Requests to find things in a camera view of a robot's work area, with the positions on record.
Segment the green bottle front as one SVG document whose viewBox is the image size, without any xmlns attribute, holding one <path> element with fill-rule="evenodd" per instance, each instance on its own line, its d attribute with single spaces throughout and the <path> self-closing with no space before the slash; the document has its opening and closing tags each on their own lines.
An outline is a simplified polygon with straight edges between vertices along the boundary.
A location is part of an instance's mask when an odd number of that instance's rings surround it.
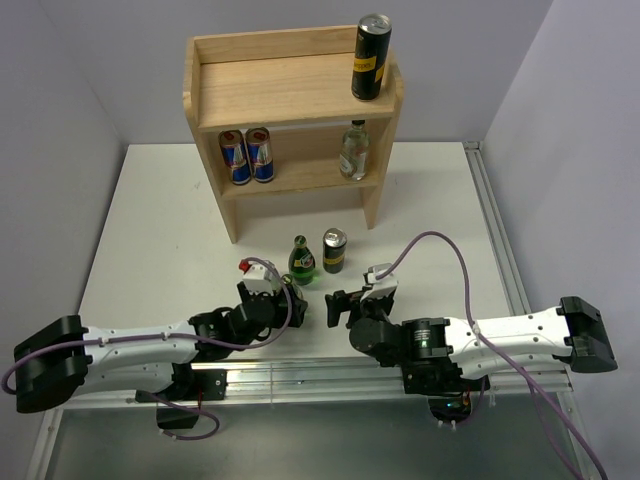
<svg viewBox="0 0 640 480">
<path fill-rule="evenodd" d="M 284 274 L 281 276 L 281 280 L 287 285 L 287 288 L 295 295 L 295 297 L 299 300 L 304 299 L 304 295 L 300 290 L 299 286 L 294 281 L 293 277 L 290 274 Z"/>
</svg>

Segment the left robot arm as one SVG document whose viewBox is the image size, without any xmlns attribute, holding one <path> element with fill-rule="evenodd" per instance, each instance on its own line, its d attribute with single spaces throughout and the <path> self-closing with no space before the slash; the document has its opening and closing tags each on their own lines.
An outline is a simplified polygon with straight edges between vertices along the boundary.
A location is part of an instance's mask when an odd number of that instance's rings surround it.
<svg viewBox="0 0 640 480">
<path fill-rule="evenodd" d="M 195 390 L 193 364 L 260 347 L 303 323 L 308 304 L 296 287 L 272 293 L 237 288 L 241 302 L 234 308 L 149 329 L 85 327 L 77 315 L 61 317 L 15 347 L 15 385 L 5 390 L 22 414 L 109 391 L 183 400 Z"/>
</svg>

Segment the black yellow Schweppes can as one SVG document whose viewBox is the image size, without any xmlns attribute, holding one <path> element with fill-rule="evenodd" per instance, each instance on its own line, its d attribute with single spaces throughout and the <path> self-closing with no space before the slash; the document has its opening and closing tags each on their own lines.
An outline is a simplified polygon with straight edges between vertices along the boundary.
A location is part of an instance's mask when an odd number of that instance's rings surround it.
<svg viewBox="0 0 640 480">
<path fill-rule="evenodd" d="M 352 75 L 352 94 L 359 100 L 378 97 L 392 33 L 392 22 L 383 14 L 368 14 L 359 20 Z"/>
</svg>

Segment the clear glass bottle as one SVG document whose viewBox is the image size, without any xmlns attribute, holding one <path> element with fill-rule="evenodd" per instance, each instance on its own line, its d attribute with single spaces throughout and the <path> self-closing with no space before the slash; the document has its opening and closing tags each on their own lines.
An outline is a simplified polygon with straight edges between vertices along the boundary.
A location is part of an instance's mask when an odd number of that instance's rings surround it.
<svg viewBox="0 0 640 480">
<path fill-rule="evenodd" d="M 366 175 L 370 142 L 365 121 L 353 120 L 342 137 L 340 151 L 340 172 L 347 180 L 360 181 Z"/>
</svg>

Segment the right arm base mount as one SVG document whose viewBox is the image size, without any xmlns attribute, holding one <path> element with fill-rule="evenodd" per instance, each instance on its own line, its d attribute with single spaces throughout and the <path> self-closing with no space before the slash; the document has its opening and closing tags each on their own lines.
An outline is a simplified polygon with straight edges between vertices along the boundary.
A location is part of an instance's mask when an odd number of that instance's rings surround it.
<svg viewBox="0 0 640 480">
<path fill-rule="evenodd" d="M 427 397 L 431 415 L 451 429 L 472 418 L 490 387 L 487 375 L 463 378 L 462 370 L 449 360 L 410 363 L 401 372 L 404 392 Z"/>
</svg>

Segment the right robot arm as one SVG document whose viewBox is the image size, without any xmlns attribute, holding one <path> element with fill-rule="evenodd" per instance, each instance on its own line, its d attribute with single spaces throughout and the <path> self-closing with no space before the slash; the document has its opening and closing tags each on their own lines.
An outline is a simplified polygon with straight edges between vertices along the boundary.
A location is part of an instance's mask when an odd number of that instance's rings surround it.
<svg viewBox="0 0 640 480">
<path fill-rule="evenodd" d="M 564 363 L 582 374 L 617 369 L 601 312 L 578 296 L 533 314 L 468 322 L 453 317 L 391 322 L 395 290 L 371 287 L 325 297 L 327 324 L 348 313 L 349 342 L 383 367 L 397 367 L 407 394 L 445 396 L 489 387 L 490 375 Z"/>
</svg>

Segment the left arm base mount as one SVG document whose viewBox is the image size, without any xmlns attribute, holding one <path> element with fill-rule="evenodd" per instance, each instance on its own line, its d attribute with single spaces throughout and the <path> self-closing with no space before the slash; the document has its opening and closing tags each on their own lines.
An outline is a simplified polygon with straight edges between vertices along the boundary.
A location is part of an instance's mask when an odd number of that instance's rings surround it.
<svg viewBox="0 0 640 480">
<path fill-rule="evenodd" d="M 156 424 L 165 436 L 176 440 L 195 441 L 210 438 L 220 429 L 220 420 L 204 410 L 206 401 L 221 401 L 225 397 L 227 371 L 224 369 L 194 370 L 175 375 L 176 381 L 159 393 L 137 391 L 135 402 L 156 404 Z M 207 433 L 187 435 L 200 418 L 212 422 Z"/>
</svg>

